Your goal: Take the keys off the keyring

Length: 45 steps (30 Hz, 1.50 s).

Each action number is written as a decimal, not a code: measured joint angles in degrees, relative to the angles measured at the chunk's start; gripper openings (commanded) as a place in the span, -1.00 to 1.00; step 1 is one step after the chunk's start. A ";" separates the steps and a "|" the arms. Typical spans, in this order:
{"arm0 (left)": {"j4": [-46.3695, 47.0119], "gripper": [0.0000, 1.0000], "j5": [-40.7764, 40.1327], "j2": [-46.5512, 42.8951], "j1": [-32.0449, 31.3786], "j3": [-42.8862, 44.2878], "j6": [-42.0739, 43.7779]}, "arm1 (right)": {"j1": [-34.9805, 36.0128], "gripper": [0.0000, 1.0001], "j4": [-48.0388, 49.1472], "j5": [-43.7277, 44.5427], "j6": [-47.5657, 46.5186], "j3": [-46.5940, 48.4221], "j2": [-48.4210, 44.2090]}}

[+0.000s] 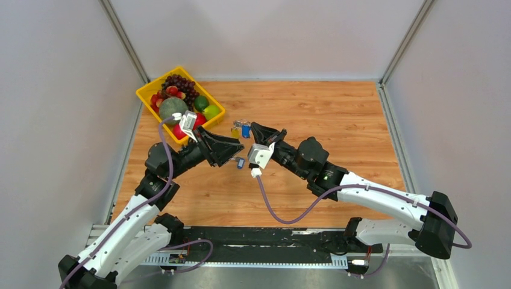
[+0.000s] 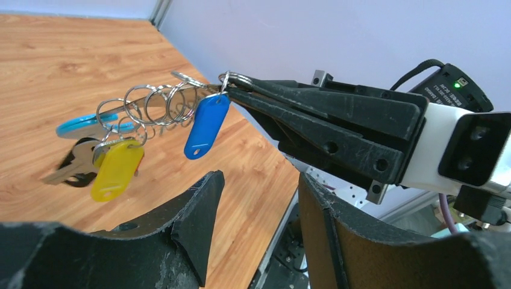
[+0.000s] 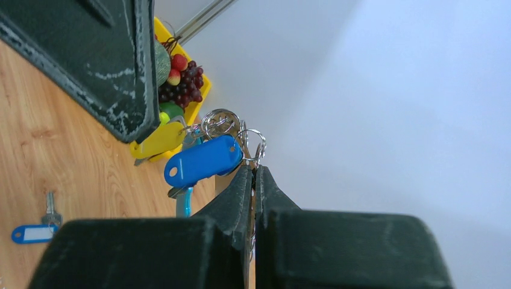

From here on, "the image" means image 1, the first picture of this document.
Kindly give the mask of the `key with blue tag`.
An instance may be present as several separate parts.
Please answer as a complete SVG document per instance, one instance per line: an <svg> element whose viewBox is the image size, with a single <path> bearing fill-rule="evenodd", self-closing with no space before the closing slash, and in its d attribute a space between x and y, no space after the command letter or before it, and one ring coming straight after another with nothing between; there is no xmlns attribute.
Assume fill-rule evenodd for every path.
<svg viewBox="0 0 511 289"><path fill-rule="evenodd" d="M243 125L241 127L241 135L245 139L249 139L251 137L251 127L249 125Z"/></svg>

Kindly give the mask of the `metal key plate blue handle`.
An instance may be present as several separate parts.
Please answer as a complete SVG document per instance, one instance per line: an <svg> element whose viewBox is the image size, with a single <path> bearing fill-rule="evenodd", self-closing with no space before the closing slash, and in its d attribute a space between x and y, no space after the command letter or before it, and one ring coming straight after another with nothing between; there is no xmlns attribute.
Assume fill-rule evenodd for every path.
<svg viewBox="0 0 511 289"><path fill-rule="evenodd" d="M249 122L249 121L247 121L247 120L235 120L235 121L233 122L233 127L239 128L239 131L240 131L240 137L241 137L241 138L243 138L243 137L242 137L242 135L241 135L241 127L242 127L243 125L249 125L249 126L251 127L251 122Z"/></svg>

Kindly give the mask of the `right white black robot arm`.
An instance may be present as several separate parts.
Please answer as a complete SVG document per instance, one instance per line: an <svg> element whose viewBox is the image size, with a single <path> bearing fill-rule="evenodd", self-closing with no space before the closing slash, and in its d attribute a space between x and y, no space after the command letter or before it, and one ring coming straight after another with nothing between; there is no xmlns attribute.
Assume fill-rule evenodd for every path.
<svg viewBox="0 0 511 289"><path fill-rule="evenodd" d="M391 216L379 221L351 218L344 235L349 250L357 252L380 243L406 244L434 258L450 259L459 228L446 194L434 191L426 196L377 184L329 162L329 153L314 137L295 148L285 142L285 129L255 122L250 127L255 141L249 151L253 178L260 180L262 169L273 160L306 181L318 200L358 204Z"/></svg>

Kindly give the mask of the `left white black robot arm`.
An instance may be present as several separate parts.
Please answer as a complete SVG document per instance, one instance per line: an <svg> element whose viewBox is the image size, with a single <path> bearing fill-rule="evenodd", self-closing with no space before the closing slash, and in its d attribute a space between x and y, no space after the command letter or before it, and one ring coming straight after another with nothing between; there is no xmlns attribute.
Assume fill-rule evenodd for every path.
<svg viewBox="0 0 511 289"><path fill-rule="evenodd" d="M180 189L174 178L203 161L221 167L244 149L238 139L201 126L192 135L179 151L165 141L150 148L145 176L120 215L77 256L59 262L61 288L117 288L156 251L182 247L183 224L162 212Z"/></svg>

